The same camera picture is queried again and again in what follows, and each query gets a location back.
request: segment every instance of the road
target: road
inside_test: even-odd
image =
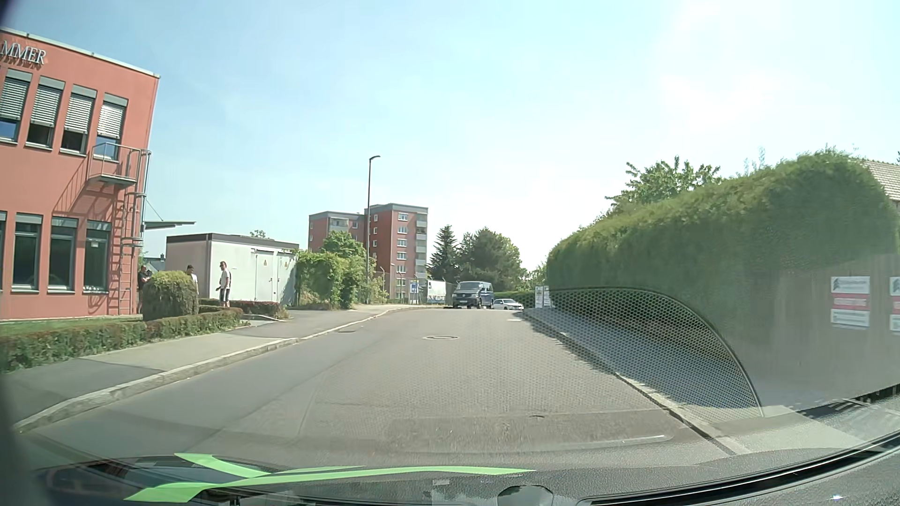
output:
[[[277,337],[291,325],[265,327]],[[295,467],[685,465],[725,456],[516,313],[431,309],[82,413],[24,434],[23,446],[34,467],[175,452]]]

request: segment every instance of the white t-shirt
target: white t-shirt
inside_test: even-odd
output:
[[[219,288],[224,290],[231,288],[231,272],[228,269],[222,271],[222,276],[219,278]]]

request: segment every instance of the white trailer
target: white trailer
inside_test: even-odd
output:
[[[176,235],[166,238],[166,269],[184,270],[193,265],[200,284],[200,296],[218,298],[225,261],[231,272],[233,301],[294,303],[293,252],[299,244],[272,239],[217,233]]]
[[[437,281],[434,279],[429,279],[425,295],[426,295],[426,303],[446,304],[447,283],[444,281]]]

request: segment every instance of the car hood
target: car hood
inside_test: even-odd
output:
[[[581,498],[611,493],[634,497],[635,480],[641,484],[638,490],[649,492],[728,480],[753,469],[790,465],[822,454],[820,448],[782,450],[731,456],[705,465],[536,471],[467,465],[293,469],[227,456],[178,453],[61,465],[38,470],[35,477],[60,506],[239,503],[262,496],[266,503],[302,506],[575,506]]]

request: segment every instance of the windshield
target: windshield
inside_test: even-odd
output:
[[[150,502],[509,506],[507,487],[627,501],[900,430],[898,19],[16,0],[17,462],[76,493],[107,489],[62,466],[102,461]]]
[[[482,288],[482,284],[478,281],[463,281],[456,286],[457,290],[478,290]]]

